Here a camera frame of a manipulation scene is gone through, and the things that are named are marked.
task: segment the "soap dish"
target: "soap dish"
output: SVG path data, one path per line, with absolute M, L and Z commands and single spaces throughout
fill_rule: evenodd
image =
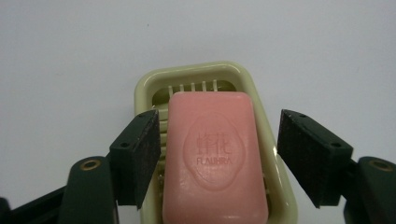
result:
M 168 101 L 178 91 L 241 91 L 250 96 L 259 138 L 263 190 L 269 209 L 267 224 L 297 223 L 297 205 L 285 165 L 276 152 L 276 141 L 250 74 L 237 63 L 215 62 L 155 70 L 143 76 L 136 85 L 134 113 L 138 115 L 153 108 L 159 110 L 162 144 L 162 154 L 141 208 L 141 224 L 163 224 Z

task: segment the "pink soap bar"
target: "pink soap bar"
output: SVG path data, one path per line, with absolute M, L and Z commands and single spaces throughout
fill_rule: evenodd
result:
M 266 223 L 253 105 L 245 93 L 176 93 L 167 133 L 165 224 Z

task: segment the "white background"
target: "white background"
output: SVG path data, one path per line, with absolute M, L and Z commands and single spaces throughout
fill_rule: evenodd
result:
M 274 136 L 305 113 L 396 162 L 395 1 L 1 1 L 0 195 L 13 208 L 106 155 L 147 72 L 230 60 L 252 75 Z M 298 223 L 343 223 L 296 180 Z M 134 207 L 121 223 L 138 223 Z

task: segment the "screw hole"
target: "screw hole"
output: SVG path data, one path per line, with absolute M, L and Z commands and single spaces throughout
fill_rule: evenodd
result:
M 96 169 L 98 166 L 100 166 L 99 160 L 88 160 L 88 161 L 84 161 L 79 166 L 79 168 L 83 171 L 90 171 L 90 170 Z
M 339 144 L 339 143 L 331 143 L 331 145 L 332 145 L 332 147 L 340 147 L 341 146 L 341 144 Z
M 121 146 L 121 147 L 128 147 L 128 146 L 129 146 L 129 143 L 121 143 L 120 146 Z
M 370 163 L 370 165 L 374 166 L 378 170 L 382 170 L 382 171 L 386 171 L 386 172 L 393 171 L 392 167 L 383 161 L 372 160 L 369 163 Z

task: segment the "embossed logo on soap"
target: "embossed logo on soap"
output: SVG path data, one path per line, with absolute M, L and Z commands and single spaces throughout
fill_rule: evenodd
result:
M 240 171 L 245 149 L 237 130 L 217 112 L 199 117 L 189 129 L 183 158 L 201 187 L 227 188 Z

